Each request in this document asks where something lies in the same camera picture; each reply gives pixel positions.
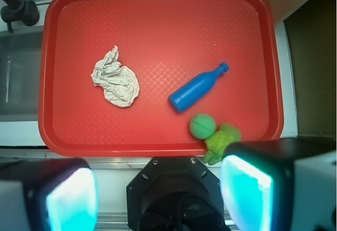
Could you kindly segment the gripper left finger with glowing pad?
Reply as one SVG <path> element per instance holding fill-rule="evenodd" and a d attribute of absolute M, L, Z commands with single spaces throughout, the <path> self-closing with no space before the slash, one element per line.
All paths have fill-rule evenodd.
<path fill-rule="evenodd" d="M 98 183 L 81 158 L 1 163 L 1 230 L 94 230 Z"/>

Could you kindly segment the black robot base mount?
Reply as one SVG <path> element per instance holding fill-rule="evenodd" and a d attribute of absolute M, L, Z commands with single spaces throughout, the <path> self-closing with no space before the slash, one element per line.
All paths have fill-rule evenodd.
<path fill-rule="evenodd" d="M 230 230 L 220 180 L 192 156 L 152 158 L 126 199 L 131 230 Z"/>

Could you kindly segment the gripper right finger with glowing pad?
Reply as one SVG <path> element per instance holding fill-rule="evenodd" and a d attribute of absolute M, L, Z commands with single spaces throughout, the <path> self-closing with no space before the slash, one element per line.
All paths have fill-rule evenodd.
<path fill-rule="evenodd" d="M 336 141 L 233 143 L 220 188 L 239 230 L 336 230 Z"/>

